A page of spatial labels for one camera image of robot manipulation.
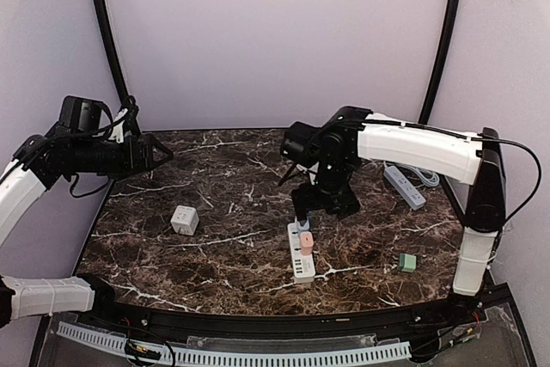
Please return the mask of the white power strip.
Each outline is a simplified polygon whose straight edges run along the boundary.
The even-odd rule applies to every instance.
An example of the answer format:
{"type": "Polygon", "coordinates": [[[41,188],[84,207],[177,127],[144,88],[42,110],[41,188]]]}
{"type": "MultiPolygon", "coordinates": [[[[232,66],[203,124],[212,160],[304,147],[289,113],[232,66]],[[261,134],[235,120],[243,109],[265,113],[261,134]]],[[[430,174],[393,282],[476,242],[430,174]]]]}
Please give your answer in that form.
{"type": "Polygon", "coordinates": [[[289,223],[287,236],[290,248],[290,261],[293,271],[293,278],[296,284],[309,284],[315,279],[316,270],[313,253],[310,256],[302,256],[299,245],[299,234],[296,231],[296,224],[289,223]]]}

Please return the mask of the blue plug charger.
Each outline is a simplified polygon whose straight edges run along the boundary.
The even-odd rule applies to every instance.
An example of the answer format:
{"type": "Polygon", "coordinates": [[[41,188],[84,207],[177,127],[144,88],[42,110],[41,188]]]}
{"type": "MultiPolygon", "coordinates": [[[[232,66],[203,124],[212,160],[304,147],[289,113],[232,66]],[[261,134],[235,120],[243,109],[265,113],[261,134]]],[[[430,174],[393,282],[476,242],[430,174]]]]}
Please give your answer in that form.
{"type": "Polygon", "coordinates": [[[296,224],[296,231],[298,233],[303,231],[310,231],[310,221],[308,217],[306,217],[306,219],[302,221],[296,218],[295,224],[296,224]]]}

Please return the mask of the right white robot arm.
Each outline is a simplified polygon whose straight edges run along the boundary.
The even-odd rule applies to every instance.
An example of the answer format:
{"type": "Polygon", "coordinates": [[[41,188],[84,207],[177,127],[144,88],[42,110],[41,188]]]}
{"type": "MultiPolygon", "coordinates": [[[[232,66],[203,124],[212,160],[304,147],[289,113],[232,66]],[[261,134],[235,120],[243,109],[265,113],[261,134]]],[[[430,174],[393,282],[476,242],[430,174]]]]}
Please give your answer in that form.
{"type": "Polygon", "coordinates": [[[363,161],[421,168],[469,187],[460,222],[464,228],[452,284],[453,295],[438,319],[457,327],[470,316],[492,253],[512,215],[506,210],[506,142],[492,128],[453,132],[393,119],[361,107],[342,107],[326,124],[295,122],[284,133],[280,153],[311,176],[291,192],[296,229],[307,229],[309,213],[344,219],[360,209],[350,186],[363,161]]]}

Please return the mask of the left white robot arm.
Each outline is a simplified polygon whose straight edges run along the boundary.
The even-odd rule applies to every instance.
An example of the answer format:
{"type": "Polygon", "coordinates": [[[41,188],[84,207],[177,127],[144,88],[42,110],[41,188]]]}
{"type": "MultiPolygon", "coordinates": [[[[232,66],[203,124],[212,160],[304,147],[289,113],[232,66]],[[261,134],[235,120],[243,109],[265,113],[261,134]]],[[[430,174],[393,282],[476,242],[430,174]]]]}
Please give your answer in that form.
{"type": "MultiPolygon", "coordinates": [[[[171,161],[174,153],[137,125],[133,97],[112,114],[102,101],[66,96],[46,135],[29,137],[1,175],[1,239],[6,241],[28,209],[61,178],[81,174],[123,180],[171,161]]],[[[91,274],[69,278],[1,278],[1,324],[35,315],[87,312],[103,329],[121,322],[114,290],[91,274]]]]}

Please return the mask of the pink plug charger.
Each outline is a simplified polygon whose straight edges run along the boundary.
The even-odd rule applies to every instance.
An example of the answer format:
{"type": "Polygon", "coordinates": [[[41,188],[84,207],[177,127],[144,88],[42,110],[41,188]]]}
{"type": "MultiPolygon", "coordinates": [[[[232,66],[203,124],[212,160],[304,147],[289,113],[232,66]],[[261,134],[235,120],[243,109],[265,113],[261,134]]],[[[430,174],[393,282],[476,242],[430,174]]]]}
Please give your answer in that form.
{"type": "Polygon", "coordinates": [[[310,231],[302,231],[299,234],[299,245],[302,256],[310,256],[313,253],[315,241],[310,231]]]}

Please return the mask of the white cube socket adapter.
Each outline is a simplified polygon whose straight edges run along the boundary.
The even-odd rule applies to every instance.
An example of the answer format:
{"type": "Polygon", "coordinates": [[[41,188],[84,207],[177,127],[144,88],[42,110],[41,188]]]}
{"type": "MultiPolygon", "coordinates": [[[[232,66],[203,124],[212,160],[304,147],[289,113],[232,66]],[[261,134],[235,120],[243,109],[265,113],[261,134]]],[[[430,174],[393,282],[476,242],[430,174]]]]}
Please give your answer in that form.
{"type": "Polygon", "coordinates": [[[199,214],[194,207],[178,205],[170,223],[176,234],[194,235],[199,225],[199,214]]]}

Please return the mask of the grey blue power strip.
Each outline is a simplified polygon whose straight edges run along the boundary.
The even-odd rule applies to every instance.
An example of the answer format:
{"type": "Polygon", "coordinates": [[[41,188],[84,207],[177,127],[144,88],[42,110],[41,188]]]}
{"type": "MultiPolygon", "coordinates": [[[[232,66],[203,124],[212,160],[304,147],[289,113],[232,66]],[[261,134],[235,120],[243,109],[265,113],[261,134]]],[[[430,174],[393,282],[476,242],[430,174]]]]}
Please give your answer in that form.
{"type": "Polygon", "coordinates": [[[383,176],[412,210],[417,211],[425,205],[425,197],[397,167],[394,165],[386,166],[383,176]]]}

